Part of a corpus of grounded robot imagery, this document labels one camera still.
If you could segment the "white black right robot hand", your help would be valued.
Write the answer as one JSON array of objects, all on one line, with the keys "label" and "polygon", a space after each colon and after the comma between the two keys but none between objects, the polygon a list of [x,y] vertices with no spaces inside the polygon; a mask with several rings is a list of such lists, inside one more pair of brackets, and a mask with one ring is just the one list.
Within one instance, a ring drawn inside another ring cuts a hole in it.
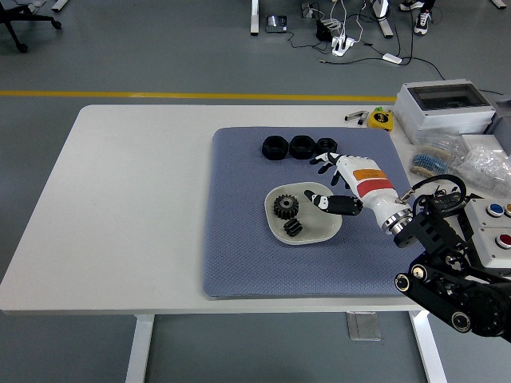
[{"label": "white black right robot hand", "polygon": [[323,174],[335,166],[331,184],[343,180],[355,197],[319,195],[306,190],[304,195],[320,210],[336,215],[357,215],[367,207],[374,212],[377,224],[387,234],[396,235],[412,219],[411,207],[399,199],[394,185],[386,174],[370,158],[339,155],[325,152],[310,160],[311,164],[321,163],[318,170]]}]

